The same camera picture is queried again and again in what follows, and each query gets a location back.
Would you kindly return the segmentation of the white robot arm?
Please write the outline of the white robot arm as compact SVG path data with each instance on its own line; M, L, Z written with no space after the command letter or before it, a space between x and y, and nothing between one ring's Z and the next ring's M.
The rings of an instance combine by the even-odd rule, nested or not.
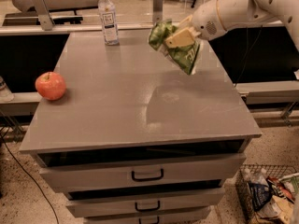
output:
M196 38L213 40L241 27L258 27L281 21L299 49L299 0L210 0L180 22L165 44L191 45Z

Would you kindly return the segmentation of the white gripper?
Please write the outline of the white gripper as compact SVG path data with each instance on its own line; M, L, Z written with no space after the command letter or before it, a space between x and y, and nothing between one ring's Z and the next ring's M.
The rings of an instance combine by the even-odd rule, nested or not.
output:
M193 13L178 24L175 31L166 40L170 48L192 45L199 36L204 40L213 40L225 34L219 13L219 0L210 0L199 6Z

